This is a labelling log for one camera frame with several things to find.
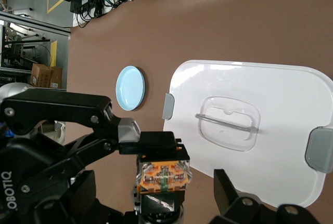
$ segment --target brown table surface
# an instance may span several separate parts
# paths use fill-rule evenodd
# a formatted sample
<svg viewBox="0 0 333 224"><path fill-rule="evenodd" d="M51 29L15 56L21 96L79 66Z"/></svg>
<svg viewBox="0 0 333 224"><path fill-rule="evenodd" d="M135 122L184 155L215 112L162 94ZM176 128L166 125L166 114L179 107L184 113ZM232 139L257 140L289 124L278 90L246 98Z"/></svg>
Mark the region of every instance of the brown table surface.
<svg viewBox="0 0 333 224"><path fill-rule="evenodd" d="M67 88L106 95L115 115L136 119L141 130L162 130L165 93L172 74L187 60L303 65L332 78L332 54L333 0L135 0L84 29L72 29ZM127 65L140 68L147 82L143 104L131 112L120 108L115 95L117 77ZM67 141L89 131L68 124ZM132 210L134 156L113 154L88 168L96 172L102 203ZM208 223L218 214L213 180L192 171L185 223ZM330 174L308 209L321 223L332 223L332 207Z"/></svg>

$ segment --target cardboard box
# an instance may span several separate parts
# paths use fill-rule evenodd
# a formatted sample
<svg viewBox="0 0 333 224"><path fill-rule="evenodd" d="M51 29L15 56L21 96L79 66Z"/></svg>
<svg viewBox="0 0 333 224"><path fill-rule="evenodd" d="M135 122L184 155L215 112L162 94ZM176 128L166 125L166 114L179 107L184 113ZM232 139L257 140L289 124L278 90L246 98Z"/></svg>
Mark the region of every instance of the cardboard box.
<svg viewBox="0 0 333 224"><path fill-rule="evenodd" d="M44 64L33 64L31 71L31 85L34 87L50 86L51 69Z"/></svg>
<svg viewBox="0 0 333 224"><path fill-rule="evenodd" d="M61 75L62 68L61 67L50 67L51 69L51 79L50 79L50 88L61 88Z"/></svg>

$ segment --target blue plate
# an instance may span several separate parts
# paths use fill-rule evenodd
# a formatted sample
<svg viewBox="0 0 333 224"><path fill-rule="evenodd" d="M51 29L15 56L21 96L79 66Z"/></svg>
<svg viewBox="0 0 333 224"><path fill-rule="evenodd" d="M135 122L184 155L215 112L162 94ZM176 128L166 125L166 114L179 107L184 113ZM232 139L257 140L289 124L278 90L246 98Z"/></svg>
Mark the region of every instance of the blue plate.
<svg viewBox="0 0 333 224"><path fill-rule="evenodd" d="M116 84L116 96L120 107L126 111L137 108L144 98L145 87L142 73L136 67L125 67L120 72Z"/></svg>

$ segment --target white plastic lid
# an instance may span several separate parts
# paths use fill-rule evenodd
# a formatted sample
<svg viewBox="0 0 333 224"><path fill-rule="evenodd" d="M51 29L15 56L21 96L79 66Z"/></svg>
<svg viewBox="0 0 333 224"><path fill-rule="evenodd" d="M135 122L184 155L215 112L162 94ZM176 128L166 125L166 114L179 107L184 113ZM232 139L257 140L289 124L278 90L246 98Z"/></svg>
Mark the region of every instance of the white plastic lid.
<svg viewBox="0 0 333 224"><path fill-rule="evenodd" d="M308 140L332 128L332 92L332 80L311 68L192 60L172 77L164 130L182 139L193 168L211 177L223 168L236 189L270 205L306 207L325 180L305 159ZM321 152L313 139L309 156Z"/></svg>

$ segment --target gray latch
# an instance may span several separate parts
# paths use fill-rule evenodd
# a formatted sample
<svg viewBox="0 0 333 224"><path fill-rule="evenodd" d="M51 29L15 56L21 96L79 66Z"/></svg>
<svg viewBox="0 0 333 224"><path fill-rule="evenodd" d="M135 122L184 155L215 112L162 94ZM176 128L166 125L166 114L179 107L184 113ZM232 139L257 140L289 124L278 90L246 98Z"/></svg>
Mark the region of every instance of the gray latch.
<svg viewBox="0 0 333 224"><path fill-rule="evenodd" d="M333 129L320 127L310 133L305 159L317 171L333 171Z"/></svg>
<svg viewBox="0 0 333 224"><path fill-rule="evenodd" d="M174 97L171 94L166 93L165 101L164 101L163 115L162 115L162 118L164 120L170 120L172 118L174 104L175 104Z"/></svg>

